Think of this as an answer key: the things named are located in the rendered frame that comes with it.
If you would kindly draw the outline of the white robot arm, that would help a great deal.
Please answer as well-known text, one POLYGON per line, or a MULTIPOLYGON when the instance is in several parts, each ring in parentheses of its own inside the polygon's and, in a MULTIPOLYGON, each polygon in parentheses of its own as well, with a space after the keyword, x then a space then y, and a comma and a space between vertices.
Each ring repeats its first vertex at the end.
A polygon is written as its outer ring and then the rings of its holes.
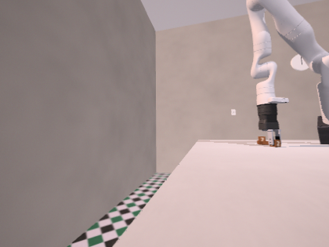
POLYGON ((310 24, 295 10, 288 0, 247 0, 248 15, 254 46, 254 60, 251 76, 254 79, 267 78, 256 86, 257 95, 275 93, 274 79, 277 64, 273 61, 259 64, 271 55, 271 36, 265 22, 265 9, 272 15, 277 33, 296 52, 314 73, 320 74, 317 84, 323 123, 329 125, 329 53, 316 42, 310 24))

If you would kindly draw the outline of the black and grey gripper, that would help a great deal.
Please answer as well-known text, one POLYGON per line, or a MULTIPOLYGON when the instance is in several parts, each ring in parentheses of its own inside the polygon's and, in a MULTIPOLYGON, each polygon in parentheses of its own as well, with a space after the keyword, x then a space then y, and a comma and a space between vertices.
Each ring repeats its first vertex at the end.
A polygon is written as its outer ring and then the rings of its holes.
POLYGON ((275 140, 280 140, 281 143, 281 129, 279 129, 279 123, 277 121, 277 104, 285 103, 289 103, 289 99, 276 97, 275 93, 262 93, 257 95, 258 129, 262 129, 263 132, 268 132, 269 144, 274 145, 273 131, 275 132, 275 140))

